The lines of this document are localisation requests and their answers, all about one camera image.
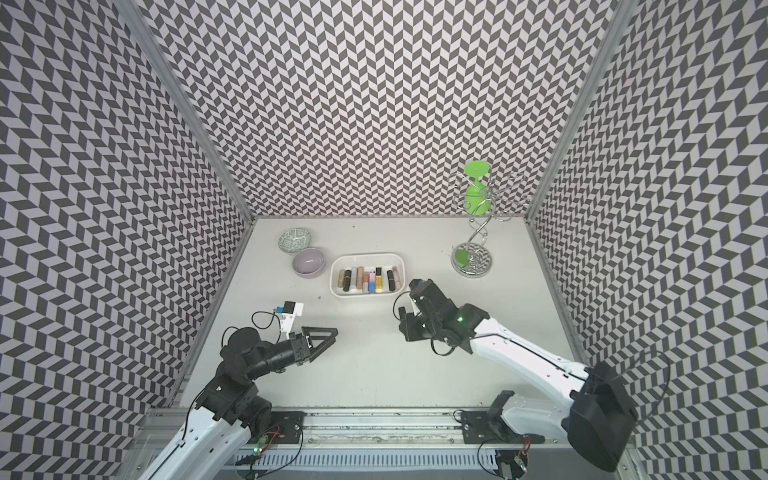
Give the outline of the pink lip gloss tube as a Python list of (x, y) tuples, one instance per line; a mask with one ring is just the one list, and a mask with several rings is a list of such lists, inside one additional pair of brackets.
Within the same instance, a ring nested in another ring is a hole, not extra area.
[(401, 278), (400, 278), (400, 273), (399, 273), (398, 268), (396, 266), (393, 266), (392, 272), (393, 272), (393, 279), (394, 279), (395, 289), (396, 290), (400, 290), (402, 288), (402, 281), (401, 281)]

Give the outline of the black lipstick with text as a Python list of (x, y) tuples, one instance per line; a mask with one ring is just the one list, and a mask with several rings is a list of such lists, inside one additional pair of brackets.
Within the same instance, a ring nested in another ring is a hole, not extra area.
[(395, 281), (395, 278), (394, 278), (394, 272), (392, 270), (388, 270), (386, 272), (386, 275), (387, 275), (388, 290), (390, 292), (395, 292), (396, 291), (396, 281)]

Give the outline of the black and gold square lipstick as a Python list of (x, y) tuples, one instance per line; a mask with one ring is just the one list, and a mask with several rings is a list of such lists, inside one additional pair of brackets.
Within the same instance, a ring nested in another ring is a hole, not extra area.
[(383, 278), (383, 268), (382, 267), (376, 267), (374, 271), (374, 288), (375, 293), (380, 294), (384, 292), (384, 278)]

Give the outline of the beige matte lipstick tube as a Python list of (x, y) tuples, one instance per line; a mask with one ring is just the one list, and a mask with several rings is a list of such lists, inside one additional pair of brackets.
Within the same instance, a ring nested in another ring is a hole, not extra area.
[(362, 291), (364, 287), (365, 270), (362, 266), (358, 266), (356, 273), (356, 288)]

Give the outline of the black lipstick gold band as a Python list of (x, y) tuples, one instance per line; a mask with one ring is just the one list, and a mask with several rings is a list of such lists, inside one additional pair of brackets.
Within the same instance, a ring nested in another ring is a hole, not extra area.
[(352, 270), (346, 269), (344, 271), (344, 278), (343, 278), (343, 284), (342, 284), (342, 289), (344, 292), (348, 292), (350, 290), (351, 283), (352, 283)]

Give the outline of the white plastic storage box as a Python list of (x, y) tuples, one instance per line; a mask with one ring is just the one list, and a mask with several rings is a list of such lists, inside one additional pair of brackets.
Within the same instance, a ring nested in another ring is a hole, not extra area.
[(395, 253), (343, 255), (332, 263), (329, 287), (341, 299), (395, 296), (406, 287), (405, 263)]

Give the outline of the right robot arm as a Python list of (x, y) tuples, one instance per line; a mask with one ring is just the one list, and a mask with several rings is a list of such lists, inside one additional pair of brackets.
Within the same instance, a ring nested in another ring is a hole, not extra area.
[(451, 351), (493, 360), (544, 394), (542, 400), (499, 396), (496, 414), (509, 432), (565, 440), (592, 466), (618, 469), (639, 414), (613, 366), (588, 366), (549, 352), (471, 304), (437, 308), (419, 299), (413, 307), (395, 311), (407, 341), (442, 342)]

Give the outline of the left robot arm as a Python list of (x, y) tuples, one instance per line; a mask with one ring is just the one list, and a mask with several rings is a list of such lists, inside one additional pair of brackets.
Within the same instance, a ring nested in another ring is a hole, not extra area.
[(292, 365), (311, 363), (336, 341), (336, 328), (304, 327), (271, 343), (254, 327), (232, 333), (220, 350), (215, 375), (187, 410), (184, 422), (140, 475), (142, 479), (212, 479), (272, 424), (272, 404), (256, 380)]

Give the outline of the purple ceramic bowl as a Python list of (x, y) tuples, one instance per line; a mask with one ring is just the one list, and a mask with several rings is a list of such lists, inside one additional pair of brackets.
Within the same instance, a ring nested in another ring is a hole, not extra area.
[(326, 265), (325, 254), (318, 248), (306, 248), (298, 252), (292, 260), (293, 272), (301, 278), (318, 277)]

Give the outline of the green patterned bowl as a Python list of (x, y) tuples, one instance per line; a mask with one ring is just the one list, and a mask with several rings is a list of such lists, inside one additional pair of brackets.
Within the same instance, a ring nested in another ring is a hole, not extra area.
[(312, 235), (306, 228), (291, 228), (281, 233), (278, 248), (283, 253), (295, 255), (311, 245)]

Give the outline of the green plastic cup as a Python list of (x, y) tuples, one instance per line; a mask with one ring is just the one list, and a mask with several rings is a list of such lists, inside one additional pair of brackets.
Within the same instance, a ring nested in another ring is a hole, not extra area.
[(464, 174), (469, 186), (464, 195), (464, 209), (471, 216), (486, 215), (491, 209), (491, 197), (487, 185), (490, 165), (482, 160), (473, 160), (465, 165)]

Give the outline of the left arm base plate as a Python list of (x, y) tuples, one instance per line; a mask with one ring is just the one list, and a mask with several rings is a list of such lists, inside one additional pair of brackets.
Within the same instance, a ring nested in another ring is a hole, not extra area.
[(276, 411), (271, 414), (271, 423), (261, 435), (253, 440), (259, 446), (299, 445), (303, 435), (306, 413), (299, 410)]

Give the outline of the aluminium front rail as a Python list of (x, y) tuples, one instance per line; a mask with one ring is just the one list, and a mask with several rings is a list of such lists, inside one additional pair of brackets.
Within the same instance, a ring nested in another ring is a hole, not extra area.
[[(644, 479), (634, 450), (628, 450), (614, 472), (584, 460), (565, 440), (545, 438), (543, 444), (479, 445), (463, 442), (452, 417), (460, 408), (305, 408), (299, 445), (259, 446), (248, 441), (214, 478), (246, 479), (301, 473), (425, 473), (466, 472), (482, 479), (509, 474), (515, 457), (526, 463), (528, 479)], [(120, 479), (140, 475), (183, 424), (182, 409), (159, 409), (145, 425), (118, 470)]]

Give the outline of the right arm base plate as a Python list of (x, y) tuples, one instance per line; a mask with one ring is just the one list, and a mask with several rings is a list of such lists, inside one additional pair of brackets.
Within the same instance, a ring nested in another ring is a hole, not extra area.
[(454, 420), (460, 425), (463, 442), (469, 445), (489, 443), (522, 444), (526, 439), (532, 444), (543, 444), (541, 435), (522, 435), (513, 432), (500, 418), (489, 418), (486, 411), (454, 410)]

